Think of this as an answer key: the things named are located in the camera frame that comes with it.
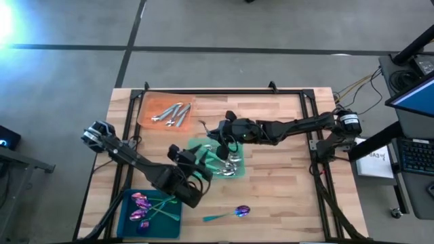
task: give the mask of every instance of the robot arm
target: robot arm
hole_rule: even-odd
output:
[[[177,165],[170,165],[151,162],[138,154],[116,137],[115,128],[112,125],[103,121],[97,121],[85,129],[81,139],[93,151],[97,153],[107,151],[115,162],[134,166],[145,174],[153,187],[168,195],[175,195],[183,203],[193,208],[197,206],[205,192],[190,185],[188,178],[197,171],[204,180],[208,181],[208,184],[212,179],[212,172],[206,169],[203,162],[195,164],[195,153],[200,146],[190,150],[180,150],[177,146],[171,145],[167,156]]]
[[[251,121],[238,119],[232,111],[226,112],[226,120],[219,122],[218,128],[207,131],[207,136],[217,140],[220,146],[217,155],[227,159],[231,142],[242,144],[277,145],[288,136],[328,129],[332,134],[315,144],[317,160],[328,160],[334,155],[334,149],[343,144],[353,145],[353,139],[361,133],[361,126],[356,113],[349,110],[337,110],[323,113],[317,117],[299,119],[286,123],[280,121]]]

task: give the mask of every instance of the wooden tabletop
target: wooden tabletop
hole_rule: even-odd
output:
[[[330,88],[311,89],[315,90],[320,114],[335,108]],[[118,137],[123,133],[130,91],[131,89],[114,89],[108,108],[106,120],[115,126]],[[207,123],[208,128],[216,128],[227,110],[233,110],[239,118],[252,120],[291,121],[302,118],[300,98],[295,95],[197,95],[195,110],[191,115],[191,132],[142,129],[140,135],[143,142],[139,145],[138,152],[151,161],[169,163],[166,155],[170,144],[186,148],[190,138],[205,137],[202,124],[194,121],[201,119]],[[130,135],[133,135],[136,114],[137,107]],[[288,137],[277,146],[245,144],[244,155],[246,173],[243,178],[213,180],[210,191],[196,208],[183,205],[180,238],[156,241],[323,241],[315,185],[308,172],[311,160],[306,136],[301,134]],[[347,157],[341,152],[337,156]],[[108,160],[106,154],[98,155],[96,167]],[[367,236],[350,164],[337,160],[330,166],[340,208],[356,229]],[[107,210],[115,168],[116,163],[111,163],[93,175],[79,237],[87,235]],[[132,188],[152,189],[144,174],[138,170],[134,172]],[[206,223],[201,220],[204,216],[233,211],[239,205],[249,205],[252,209],[250,215],[244,218],[221,218]],[[118,217],[115,216],[114,235]],[[328,217],[332,236],[335,237],[330,209]]]

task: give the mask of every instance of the orange tray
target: orange tray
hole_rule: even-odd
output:
[[[191,125],[191,112],[194,109],[195,97],[191,95],[180,94],[168,94],[163,92],[148,91],[145,93],[142,102],[142,108],[140,109],[137,122],[145,129],[159,129],[168,131],[189,131]],[[166,122],[172,117],[170,113],[162,121],[152,121],[152,117],[160,115],[163,111],[168,109],[175,103],[181,102],[183,105],[179,108],[178,113],[185,108],[188,104],[191,104],[190,110],[187,112],[180,127],[176,127],[177,122],[181,117],[175,118],[175,124],[173,126],[167,126]]]

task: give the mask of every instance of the concrete floor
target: concrete floor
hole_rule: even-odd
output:
[[[140,1],[7,2],[16,17],[11,43],[127,45]],[[397,51],[434,23],[433,12],[429,0],[148,0],[135,45]],[[0,124],[22,135],[21,153],[57,165],[52,175],[34,175],[15,237],[71,240],[95,157],[79,138],[84,127],[105,118],[123,55],[0,49],[0,96],[8,101],[0,103]],[[274,81],[338,91],[377,66],[376,56],[132,52],[122,86],[264,87]],[[375,86],[389,97],[381,77]],[[365,110],[377,96],[367,86],[351,108]],[[361,119],[369,136],[397,117],[378,105]],[[432,243],[433,221],[390,217],[389,208],[397,206],[391,186],[356,182],[372,238]]]

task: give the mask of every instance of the computer monitor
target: computer monitor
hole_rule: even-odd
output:
[[[434,117],[434,71],[386,101],[386,106]]]

